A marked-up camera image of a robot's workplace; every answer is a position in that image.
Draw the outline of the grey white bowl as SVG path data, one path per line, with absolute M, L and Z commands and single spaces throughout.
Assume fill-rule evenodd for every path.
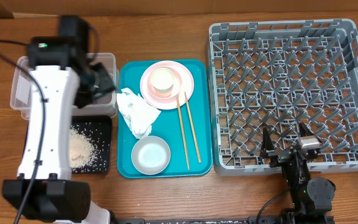
M 156 175 L 164 171 L 171 158 L 169 145 L 160 137 L 147 136 L 138 140 L 131 152 L 131 161 L 144 175 Z

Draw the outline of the white napkin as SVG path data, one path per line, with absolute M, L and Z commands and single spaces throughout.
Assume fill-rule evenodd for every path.
M 149 105 L 143 97 L 136 95 L 130 88 L 123 88 L 116 97 L 119 112 L 135 138 L 147 137 L 161 111 Z

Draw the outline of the white rice pile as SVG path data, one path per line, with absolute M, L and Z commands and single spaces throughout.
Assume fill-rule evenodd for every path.
M 74 173 L 104 171 L 106 160 L 102 158 L 104 141 L 97 130 L 72 124 L 69 139 L 70 167 Z

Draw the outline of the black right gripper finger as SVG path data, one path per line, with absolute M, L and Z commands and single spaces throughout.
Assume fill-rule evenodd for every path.
M 266 127 L 263 128 L 261 152 L 274 152 L 275 148 Z
M 311 130 L 307 127 L 307 125 L 303 122 L 299 122 L 298 124 L 299 132 L 301 137 L 310 137 L 314 136 L 314 134 L 311 132 Z

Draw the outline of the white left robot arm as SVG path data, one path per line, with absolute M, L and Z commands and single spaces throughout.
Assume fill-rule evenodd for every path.
M 112 211 L 91 200 L 90 186 L 71 178 L 69 137 L 74 107 L 82 108 L 114 91 L 100 63 L 88 57 L 80 35 L 34 37 L 26 46 L 30 118 L 21 164 L 5 180 L 3 197 L 18 217 L 45 223 L 114 223 Z

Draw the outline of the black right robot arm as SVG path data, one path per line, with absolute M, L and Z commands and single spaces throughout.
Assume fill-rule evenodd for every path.
M 334 218 L 327 213 L 332 210 L 336 186 L 328 179 L 312 178 L 307 165 L 308 161 L 318 157 L 322 141 L 305 123 L 300 122 L 298 127 L 297 144 L 279 152 L 275 150 L 267 128 L 263 129 L 260 157 L 270 159 L 271 168 L 281 168 L 287 189 L 264 204 L 256 216 L 256 223 L 262 223 L 263 211 L 286 193 L 291 195 L 293 208 L 282 210 L 275 223 L 334 223 Z

